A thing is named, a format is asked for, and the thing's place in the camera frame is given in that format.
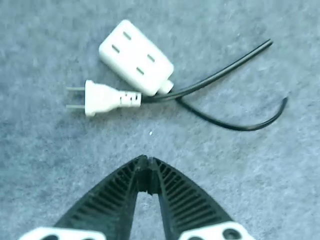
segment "black wire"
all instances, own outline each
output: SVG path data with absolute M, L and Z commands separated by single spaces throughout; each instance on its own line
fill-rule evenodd
M 176 92 L 170 92 L 166 95 L 155 95 L 155 96 L 142 96 L 141 102 L 142 103 L 158 103 L 163 101 L 169 101 L 177 98 L 181 98 L 185 95 L 191 94 L 199 89 L 202 89 L 209 84 L 212 84 L 213 82 L 219 80 L 220 78 L 224 77 L 225 75 L 229 74 L 233 70 L 237 69 L 238 67 L 242 66 L 244 63 L 252 59 L 253 57 L 257 56 L 262 51 L 266 50 L 268 47 L 272 45 L 272 41 L 269 39 L 248 54 L 244 55 L 234 63 L 230 64 L 229 66 L 225 67 L 224 69 L 216 72 L 215 74 L 191 85 L 188 87 L 185 87 L 179 91 Z
M 249 125 L 249 126 L 232 125 L 230 123 L 220 121 L 220 120 L 218 120 L 218 119 L 216 119 L 216 118 L 214 118 L 204 112 L 200 112 L 199 110 L 195 109 L 193 106 L 186 103 L 182 98 L 177 98 L 176 101 L 182 107 L 184 107 L 188 111 L 194 113 L 195 115 L 202 118 L 203 120 L 208 121 L 209 123 L 218 125 L 218 126 L 223 127 L 225 129 L 230 129 L 230 130 L 235 130 L 235 131 L 256 131 L 256 130 L 263 129 L 263 128 L 267 127 L 268 125 L 272 124 L 275 120 L 277 120 L 280 117 L 280 115 L 283 113 L 283 111 L 286 107 L 286 104 L 288 102 L 288 98 L 285 97 L 282 100 L 282 104 L 281 104 L 278 112 L 273 117 L 271 117 L 270 119 L 268 119 L 267 121 L 264 121 L 262 123 L 258 123 L 255 125 Z

